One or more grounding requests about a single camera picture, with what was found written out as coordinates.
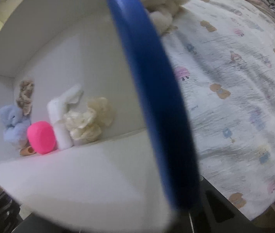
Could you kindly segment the blue and white cardboard box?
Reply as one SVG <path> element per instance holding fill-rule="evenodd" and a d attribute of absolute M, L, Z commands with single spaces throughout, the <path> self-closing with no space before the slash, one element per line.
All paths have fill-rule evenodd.
<path fill-rule="evenodd" d="M 72 229 L 164 232 L 175 219 L 163 192 L 129 66 L 106 0 L 23 0 L 0 30 L 0 107 L 34 82 L 31 122 L 48 102 L 106 116 L 94 142 L 20 156 L 3 139 L 0 187 L 30 210 Z"/>

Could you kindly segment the cream satin scrunchie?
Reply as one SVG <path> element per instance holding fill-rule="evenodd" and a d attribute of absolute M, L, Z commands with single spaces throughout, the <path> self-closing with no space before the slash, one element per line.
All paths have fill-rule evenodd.
<path fill-rule="evenodd" d="M 115 111 L 107 98 L 92 98 L 87 102 L 86 111 L 68 111 L 64 115 L 65 127 L 75 145 L 97 141 L 104 129 L 110 127 Z"/>

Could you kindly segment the orange foam tube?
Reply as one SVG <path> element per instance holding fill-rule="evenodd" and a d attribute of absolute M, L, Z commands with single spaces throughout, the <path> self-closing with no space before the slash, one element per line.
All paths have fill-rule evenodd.
<path fill-rule="evenodd" d="M 31 146 L 28 146 L 20 150 L 21 156 L 30 156 L 33 154 L 36 154 L 36 151 Z"/>

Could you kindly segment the light blue fluffy scrunchie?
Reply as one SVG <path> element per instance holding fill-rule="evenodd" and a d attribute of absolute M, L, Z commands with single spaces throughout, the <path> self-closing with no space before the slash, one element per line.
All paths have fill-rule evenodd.
<path fill-rule="evenodd" d="M 28 143 L 27 129 L 31 125 L 29 117 L 16 105 L 3 106 L 0 119 L 4 125 L 3 139 L 16 149 L 22 149 Z"/>

